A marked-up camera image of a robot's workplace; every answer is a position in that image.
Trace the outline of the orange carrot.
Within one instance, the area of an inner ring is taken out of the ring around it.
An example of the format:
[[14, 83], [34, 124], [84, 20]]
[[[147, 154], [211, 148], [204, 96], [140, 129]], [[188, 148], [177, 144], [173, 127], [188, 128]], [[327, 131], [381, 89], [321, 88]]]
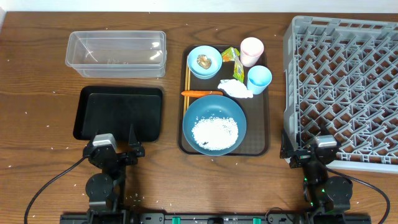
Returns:
[[208, 96], [208, 95], [220, 95], [220, 96], [223, 96], [223, 92], [222, 91], [213, 91], [213, 90], [208, 90], [208, 91], [204, 91], [204, 90], [188, 90], [188, 91], [182, 91], [181, 95], [194, 97], [194, 98], [201, 98], [201, 97]]

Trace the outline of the white rice pile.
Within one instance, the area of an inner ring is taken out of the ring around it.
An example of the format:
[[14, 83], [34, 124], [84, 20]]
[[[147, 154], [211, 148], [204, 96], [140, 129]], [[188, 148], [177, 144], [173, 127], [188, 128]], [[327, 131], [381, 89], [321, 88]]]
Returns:
[[233, 118], [210, 117], [197, 121], [191, 132], [201, 148], [220, 151], [236, 143], [239, 129]]

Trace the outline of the light blue plastic cup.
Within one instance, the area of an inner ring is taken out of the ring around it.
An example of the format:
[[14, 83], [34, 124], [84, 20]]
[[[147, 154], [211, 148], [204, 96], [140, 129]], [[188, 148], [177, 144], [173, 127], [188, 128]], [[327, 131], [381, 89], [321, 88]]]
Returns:
[[247, 88], [253, 95], [262, 93], [272, 81], [271, 71], [262, 65], [253, 66], [248, 71]]

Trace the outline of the large blue plate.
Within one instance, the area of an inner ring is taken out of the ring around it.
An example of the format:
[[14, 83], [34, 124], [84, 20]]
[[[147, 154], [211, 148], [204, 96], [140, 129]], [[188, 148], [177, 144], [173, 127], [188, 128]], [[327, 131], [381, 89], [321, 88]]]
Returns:
[[[220, 151], [209, 151], [195, 143], [192, 128], [197, 121], [210, 117], [233, 118], [237, 122], [239, 134], [234, 145]], [[237, 149], [242, 143], [246, 135], [247, 121], [243, 110], [235, 101], [225, 96], [210, 95], [195, 100], [188, 107], [183, 117], [182, 130], [188, 144], [197, 152], [208, 156], [223, 156]]]

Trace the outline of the small light blue bowl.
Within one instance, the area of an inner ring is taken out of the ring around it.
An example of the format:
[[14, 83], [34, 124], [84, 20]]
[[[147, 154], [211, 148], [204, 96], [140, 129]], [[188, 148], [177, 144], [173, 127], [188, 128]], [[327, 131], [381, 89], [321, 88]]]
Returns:
[[190, 71], [199, 79], [213, 78], [222, 66], [220, 52], [214, 47], [201, 45], [195, 47], [187, 57]]

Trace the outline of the brown food scrap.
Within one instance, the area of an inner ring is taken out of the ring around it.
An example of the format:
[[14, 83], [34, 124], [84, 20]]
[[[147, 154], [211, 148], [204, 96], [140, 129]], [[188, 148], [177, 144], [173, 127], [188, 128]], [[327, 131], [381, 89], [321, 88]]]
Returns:
[[209, 69], [211, 67], [212, 61], [206, 55], [201, 54], [201, 55], [198, 55], [198, 57], [197, 57], [197, 64], [201, 68], [207, 70], [207, 69]]

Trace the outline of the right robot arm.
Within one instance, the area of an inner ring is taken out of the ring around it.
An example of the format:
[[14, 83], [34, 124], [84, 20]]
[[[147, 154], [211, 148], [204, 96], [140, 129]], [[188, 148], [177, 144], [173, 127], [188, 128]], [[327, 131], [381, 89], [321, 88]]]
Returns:
[[353, 183], [342, 176], [328, 175], [327, 164], [336, 159], [340, 143], [326, 130], [302, 149], [295, 150], [286, 130], [282, 130], [280, 158], [288, 159], [291, 169], [304, 174], [303, 194], [311, 207], [294, 215], [292, 223], [345, 223], [344, 212], [350, 209]]

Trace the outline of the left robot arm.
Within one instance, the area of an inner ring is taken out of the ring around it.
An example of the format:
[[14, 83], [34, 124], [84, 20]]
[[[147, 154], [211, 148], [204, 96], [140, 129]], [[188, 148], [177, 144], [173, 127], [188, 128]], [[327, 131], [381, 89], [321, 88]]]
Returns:
[[137, 164], [145, 150], [137, 139], [134, 126], [130, 126], [129, 152], [116, 152], [116, 140], [111, 133], [97, 134], [83, 149], [83, 157], [101, 169], [86, 183], [89, 197], [88, 223], [139, 223], [139, 217], [124, 204], [126, 167]]

